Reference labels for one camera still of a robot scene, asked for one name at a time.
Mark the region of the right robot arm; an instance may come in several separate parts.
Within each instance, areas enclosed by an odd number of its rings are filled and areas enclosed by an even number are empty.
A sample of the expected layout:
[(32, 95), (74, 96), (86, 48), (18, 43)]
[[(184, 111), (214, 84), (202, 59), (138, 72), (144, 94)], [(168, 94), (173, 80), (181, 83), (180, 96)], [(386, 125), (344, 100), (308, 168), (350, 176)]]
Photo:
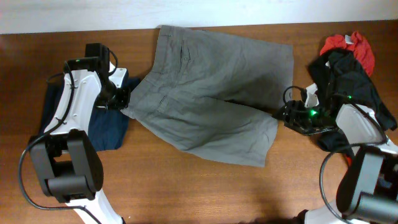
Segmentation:
[[(397, 223), (397, 146), (377, 122), (374, 111), (357, 104), (351, 96), (337, 95), (342, 104), (336, 115), (348, 144), (332, 149), (319, 172), (319, 188), (324, 206), (304, 210), (294, 223)], [(324, 191), (324, 171), (330, 158), (351, 150), (351, 159), (334, 201)]]

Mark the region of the navy blue garment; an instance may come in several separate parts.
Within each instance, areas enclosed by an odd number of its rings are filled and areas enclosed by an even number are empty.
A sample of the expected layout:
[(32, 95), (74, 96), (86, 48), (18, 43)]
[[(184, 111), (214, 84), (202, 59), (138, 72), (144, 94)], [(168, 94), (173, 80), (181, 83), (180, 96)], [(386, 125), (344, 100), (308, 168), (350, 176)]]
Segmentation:
[[(63, 82), (47, 85), (44, 108), (39, 128), (43, 134), (57, 109), (63, 91)], [(96, 151), (119, 149), (124, 141), (130, 117), (118, 110), (93, 108), (88, 126), (88, 138)]]

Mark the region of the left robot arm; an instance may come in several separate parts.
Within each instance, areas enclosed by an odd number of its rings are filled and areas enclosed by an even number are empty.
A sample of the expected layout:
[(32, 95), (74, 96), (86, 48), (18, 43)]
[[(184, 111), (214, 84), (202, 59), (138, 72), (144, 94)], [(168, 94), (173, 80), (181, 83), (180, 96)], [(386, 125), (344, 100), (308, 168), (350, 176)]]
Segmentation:
[(84, 223), (124, 223), (103, 192), (103, 165), (89, 137), (93, 108), (121, 110), (130, 100), (128, 77), (115, 54), (101, 43), (87, 44), (82, 58), (67, 60), (64, 86), (44, 133), (22, 153), (29, 155), (43, 193), (58, 210), (74, 210)]

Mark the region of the grey shorts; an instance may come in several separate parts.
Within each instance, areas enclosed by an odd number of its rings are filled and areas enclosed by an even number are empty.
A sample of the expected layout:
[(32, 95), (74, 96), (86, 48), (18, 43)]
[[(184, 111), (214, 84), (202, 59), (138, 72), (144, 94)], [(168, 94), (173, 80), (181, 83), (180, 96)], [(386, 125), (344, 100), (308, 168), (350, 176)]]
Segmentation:
[(163, 25), (123, 113), (180, 151), (262, 167), (293, 79), (291, 45)]

